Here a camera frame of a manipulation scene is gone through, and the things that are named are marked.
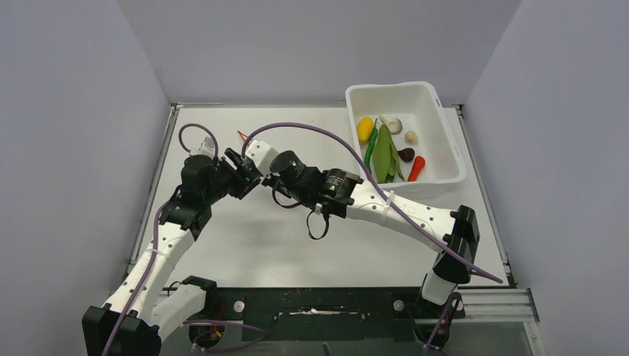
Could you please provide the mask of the clear orange zip bag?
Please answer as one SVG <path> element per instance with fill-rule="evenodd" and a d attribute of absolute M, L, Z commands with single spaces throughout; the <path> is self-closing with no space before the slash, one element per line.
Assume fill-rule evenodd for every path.
<path fill-rule="evenodd" d="M 246 142 L 246 141 L 247 141 L 247 139 L 248 139 L 248 135 L 247 135 L 247 134 L 243 133 L 242 131 L 237 131 L 237 133 L 238 133 L 238 135 L 239 135 L 240 139 L 241 139 L 243 142 Z"/>

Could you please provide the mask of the green leafy vegetable toy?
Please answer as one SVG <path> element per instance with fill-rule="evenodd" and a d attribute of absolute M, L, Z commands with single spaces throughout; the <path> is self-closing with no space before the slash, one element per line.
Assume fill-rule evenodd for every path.
<path fill-rule="evenodd" d="M 377 142 L 372 151 L 372 163 L 379 184 L 393 182 L 396 177 L 404 181 L 398 150 L 386 125 L 381 125 L 378 129 Z"/>

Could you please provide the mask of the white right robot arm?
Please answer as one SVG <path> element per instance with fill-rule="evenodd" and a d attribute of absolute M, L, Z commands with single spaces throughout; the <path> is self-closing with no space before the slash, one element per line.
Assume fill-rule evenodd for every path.
<path fill-rule="evenodd" d="M 333 168 L 320 170 L 303 164 L 293 151 L 270 149 L 247 156 L 271 187 L 299 205 L 328 219 L 374 223 L 417 240 L 438 256 L 417 296 L 418 309 L 434 317 L 447 306 L 459 285 L 471 281 L 480 234 L 475 211 L 434 208 L 383 191 L 357 174 Z"/>

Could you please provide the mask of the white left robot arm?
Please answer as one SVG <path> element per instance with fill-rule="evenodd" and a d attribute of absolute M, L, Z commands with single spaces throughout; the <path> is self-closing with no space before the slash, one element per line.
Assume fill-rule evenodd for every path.
<path fill-rule="evenodd" d="M 211 207 L 226 196 L 242 199 L 261 178 L 253 160 L 228 148 L 222 158 L 189 156 L 181 183 L 158 207 L 153 236 L 121 286 L 102 306 L 82 317 L 89 355 L 158 355 L 166 337 L 153 309 L 167 279 L 211 219 Z"/>

